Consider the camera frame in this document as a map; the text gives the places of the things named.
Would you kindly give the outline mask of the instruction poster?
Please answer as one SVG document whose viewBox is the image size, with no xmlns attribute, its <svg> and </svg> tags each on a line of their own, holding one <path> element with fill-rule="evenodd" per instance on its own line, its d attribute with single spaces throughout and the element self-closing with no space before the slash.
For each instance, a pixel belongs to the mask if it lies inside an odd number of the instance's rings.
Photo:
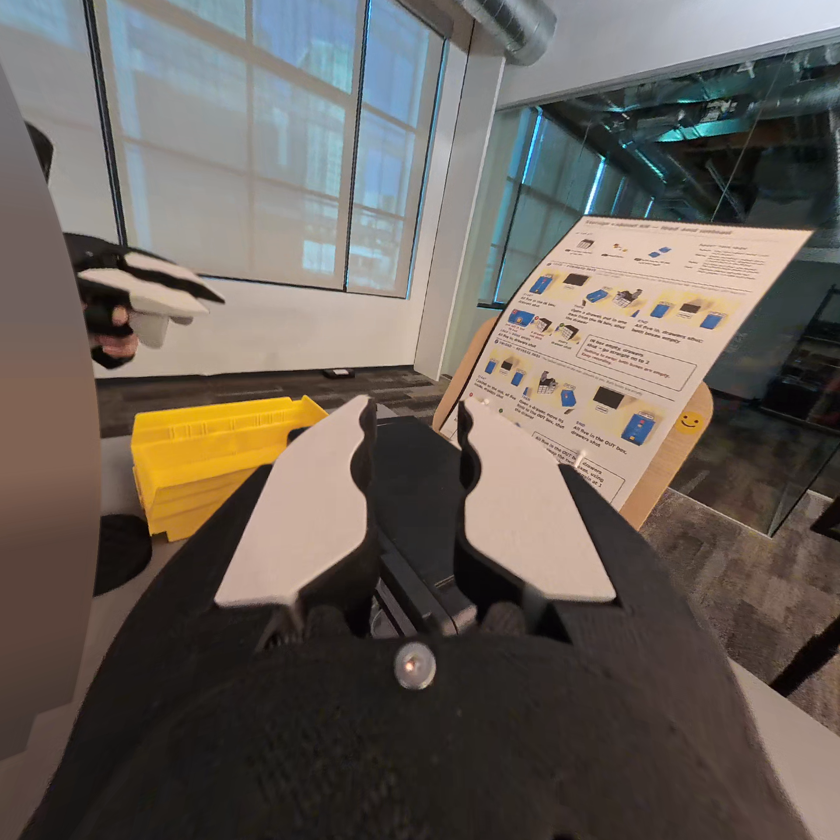
<svg viewBox="0 0 840 840">
<path fill-rule="evenodd" d="M 583 216 L 513 292 L 458 406 L 489 407 L 614 508 L 808 228 Z"/>
</svg>

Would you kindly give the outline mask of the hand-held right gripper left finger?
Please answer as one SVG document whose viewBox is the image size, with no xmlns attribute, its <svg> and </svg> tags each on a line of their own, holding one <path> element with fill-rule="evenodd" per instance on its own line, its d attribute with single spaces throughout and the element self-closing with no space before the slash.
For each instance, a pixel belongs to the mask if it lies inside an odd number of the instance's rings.
<svg viewBox="0 0 840 840">
<path fill-rule="evenodd" d="M 325 608 L 370 632 L 381 552 L 375 524 L 376 406 L 367 395 L 302 431 L 264 471 L 252 504 L 213 519 L 213 603 L 265 610 L 256 648 L 301 639 Z"/>
</svg>

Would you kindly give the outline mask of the rounded wooden backing board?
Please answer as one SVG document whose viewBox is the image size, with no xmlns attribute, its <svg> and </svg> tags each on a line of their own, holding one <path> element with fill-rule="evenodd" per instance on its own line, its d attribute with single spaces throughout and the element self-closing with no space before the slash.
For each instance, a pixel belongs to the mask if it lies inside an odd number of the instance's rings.
<svg viewBox="0 0 840 840">
<path fill-rule="evenodd" d="M 474 334 L 464 357 L 448 384 L 439 405 L 437 406 L 433 420 L 432 429 L 441 434 L 443 425 L 452 409 L 455 407 L 464 385 L 477 362 L 498 316 L 484 321 Z M 705 382 L 701 382 L 694 395 L 689 399 L 686 408 L 682 411 L 695 411 L 703 413 L 707 419 L 705 428 L 700 434 L 687 435 L 677 432 L 674 426 L 668 432 L 663 444 L 661 444 L 656 456 L 646 469 L 644 476 L 639 480 L 630 497 L 622 506 L 620 512 L 625 520 L 640 530 L 651 512 L 655 509 L 660 498 L 664 495 L 673 478 L 685 464 L 688 456 L 697 445 L 697 441 L 706 431 L 713 414 L 713 400 L 711 390 Z"/>
</svg>

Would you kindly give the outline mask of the dark storage shelf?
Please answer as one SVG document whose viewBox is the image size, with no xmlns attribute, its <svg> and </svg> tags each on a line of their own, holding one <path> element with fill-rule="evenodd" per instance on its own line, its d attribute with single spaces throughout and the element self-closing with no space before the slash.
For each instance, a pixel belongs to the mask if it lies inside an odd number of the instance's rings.
<svg viewBox="0 0 840 840">
<path fill-rule="evenodd" d="M 809 322 L 760 406 L 798 422 L 838 431 L 838 296 L 831 296 Z"/>
</svg>

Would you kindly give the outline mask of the round spiral metal duct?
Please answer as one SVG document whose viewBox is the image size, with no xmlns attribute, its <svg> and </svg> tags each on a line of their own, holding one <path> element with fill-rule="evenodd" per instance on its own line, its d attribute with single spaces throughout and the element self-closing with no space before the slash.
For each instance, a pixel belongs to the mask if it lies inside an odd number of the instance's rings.
<svg viewBox="0 0 840 840">
<path fill-rule="evenodd" d="M 457 1 L 519 67 L 530 67 L 550 47 L 558 18 L 544 1 Z"/>
</svg>

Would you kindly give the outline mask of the person's left hand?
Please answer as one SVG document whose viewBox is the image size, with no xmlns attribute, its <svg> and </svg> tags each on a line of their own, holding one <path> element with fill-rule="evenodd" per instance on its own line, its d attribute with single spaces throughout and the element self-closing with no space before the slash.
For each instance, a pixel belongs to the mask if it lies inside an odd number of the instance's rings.
<svg viewBox="0 0 840 840">
<path fill-rule="evenodd" d="M 106 370 L 115 370 L 131 362 L 139 347 L 139 338 L 130 327 L 130 310 L 116 306 L 111 312 L 111 328 L 105 333 L 88 331 L 91 359 Z"/>
</svg>

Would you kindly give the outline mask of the black quilted case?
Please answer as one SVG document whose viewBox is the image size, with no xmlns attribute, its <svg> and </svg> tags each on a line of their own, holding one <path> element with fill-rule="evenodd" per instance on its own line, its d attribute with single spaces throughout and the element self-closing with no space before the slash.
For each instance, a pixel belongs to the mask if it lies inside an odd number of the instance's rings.
<svg viewBox="0 0 840 840">
<path fill-rule="evenodd" d="M 113 592 L 135 579 L 151 557 L 152 540 L 145 520 L 126 513 L 102 516 L 93 596 Z"/>
</svg>

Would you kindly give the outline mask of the black drawer cabinet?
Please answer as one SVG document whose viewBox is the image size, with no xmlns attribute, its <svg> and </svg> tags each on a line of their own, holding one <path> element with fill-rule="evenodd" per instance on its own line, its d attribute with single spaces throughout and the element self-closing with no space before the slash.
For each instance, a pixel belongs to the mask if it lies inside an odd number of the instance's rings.
<svg viewBox="0 0 840 840">
<path fill-rule="evenodd" d="M 476 623 L 476 606 L 455 581 L 456 512 L 462 498 L 459 455 L 429 426 L 410 416 L 380 419 L 363 395 L 362 427 L 370 445 L 372 482 L 368 512 L 378 537 L 380 579 L 368 602 L 369 629 L 361 609 L 347 615 L 328 604 L 354 635 L 381 635 L 375 618 L 385 616 L 392 634 L 457 636 Z"/>
</svg>

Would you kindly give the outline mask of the yellow plastic bin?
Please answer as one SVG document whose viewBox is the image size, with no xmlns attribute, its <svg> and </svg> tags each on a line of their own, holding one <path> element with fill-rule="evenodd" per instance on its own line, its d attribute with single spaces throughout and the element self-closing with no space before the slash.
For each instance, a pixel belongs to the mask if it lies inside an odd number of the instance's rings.
<svg viewBox="0 0 840 840">
<path fill-rule="evenodd" d="M 133 478 L 150 536 L 191 538 L 291 433 L 327 415 L 306 395 L 136 414 Z"/>
</svg>

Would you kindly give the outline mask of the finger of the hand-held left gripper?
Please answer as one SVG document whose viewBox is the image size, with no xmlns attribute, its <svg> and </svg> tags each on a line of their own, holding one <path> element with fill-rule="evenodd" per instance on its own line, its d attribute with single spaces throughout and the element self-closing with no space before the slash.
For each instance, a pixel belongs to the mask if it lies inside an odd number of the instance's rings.
<svg viewBox="0 0 840 840">
<path fill-rule="evenodd" d="M 183 291 L 197 300 L 225 304 L 225 298 L 197 273 L 152 253 L 129 249 L 119 256 L 119 268 L 138 280 Z"/>
<path fill-rule="evenodd" d="M 163 319 L 192 319 L 209 313 L 206 301 L 189 294 L 138 280 L 121 268 L 88 268 L 77 273 L 85 318 L 93 325 L 112 325 L 111 310 L 124 306 L 130 313 Z"/>
</svg>

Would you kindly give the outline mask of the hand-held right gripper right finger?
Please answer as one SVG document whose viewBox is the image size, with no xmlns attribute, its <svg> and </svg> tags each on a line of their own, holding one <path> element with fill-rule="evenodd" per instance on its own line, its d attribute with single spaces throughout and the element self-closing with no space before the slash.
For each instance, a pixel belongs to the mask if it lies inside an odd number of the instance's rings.
<svg viewBox="0 0 840 840">
<path fill-rule="evenodd" d="M 558 604 L 615 605 L 617 592 L 560 463 L 476 399 L 458 405 L 454 573 L 479 624 L 512 613 L 526 632 L 562 637 Z"/>
</svg>

